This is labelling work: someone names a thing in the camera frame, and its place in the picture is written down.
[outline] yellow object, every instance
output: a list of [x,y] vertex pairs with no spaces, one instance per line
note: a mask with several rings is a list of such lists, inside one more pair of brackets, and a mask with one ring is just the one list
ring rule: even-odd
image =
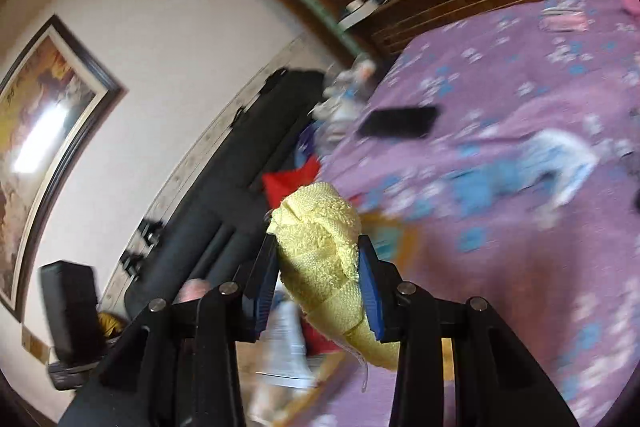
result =
[[[280,245],[282,283],[306,319],[331,339],[345,340],[367,362],[398,368],[399,343],[381,344],[369,329],[358,286],[354,208],[328,183],[299,188],[271,215],[267,229]],[[442,340],[444,376],[453,379],[450,339]]]
[[98,322],[100,322],[100,327],[102,328],[105,339],[112,339],[124,330],[124,323],[119,318],[107,312],[98,313]]

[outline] framed painting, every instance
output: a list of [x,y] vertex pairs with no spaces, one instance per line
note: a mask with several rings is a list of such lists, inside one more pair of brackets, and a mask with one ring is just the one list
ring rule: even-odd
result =
[[20,321],[55,195],[121,91],[55,15],[0,84],[0,300]]

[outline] orange object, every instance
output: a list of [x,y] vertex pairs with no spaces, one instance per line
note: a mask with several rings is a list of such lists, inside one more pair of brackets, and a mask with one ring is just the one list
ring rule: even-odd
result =
[[304,185],[310,185],[320,170],[320,162],[311,156],[300,169],[267,172],[262,175],[262,185],[271,208],[278,208],[282,200]]

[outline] red pillow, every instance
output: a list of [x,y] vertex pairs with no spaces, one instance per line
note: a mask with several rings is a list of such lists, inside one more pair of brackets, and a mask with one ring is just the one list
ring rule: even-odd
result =
[[300,187],[310,185],[320,170],[320,162],[310,156],[300,168],[292,171],[267,172],[262,175],[262,184],[271,208],[278,208],[282,200]]
[[306,355],[308,357],[341,351],[337,344],[326,338],[303,317],[300,317],[300,327],[302,327],[302,335],[305,337]]

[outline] bed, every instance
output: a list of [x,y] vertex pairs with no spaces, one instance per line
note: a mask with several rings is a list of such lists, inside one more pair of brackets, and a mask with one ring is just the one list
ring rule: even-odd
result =
[[[540,30],[551,6],[581,8],[589,29]],[[419,246],[403,278],[439,298],[489,299],[582,427],[603,418],[640,359],[639,84],[640,33],[620,0],[481,14],[414,39],[319,175],[359,211],[412,222]],[[377,108],[433,103],[443,112],[427,138],[355,133]],[[588,144],[597,161],[553,210],[558,178],[523,188],[519,172],[544,130]],[[364,394],[361,378],[314,425],[386,426],[395,374],[373,368]]]

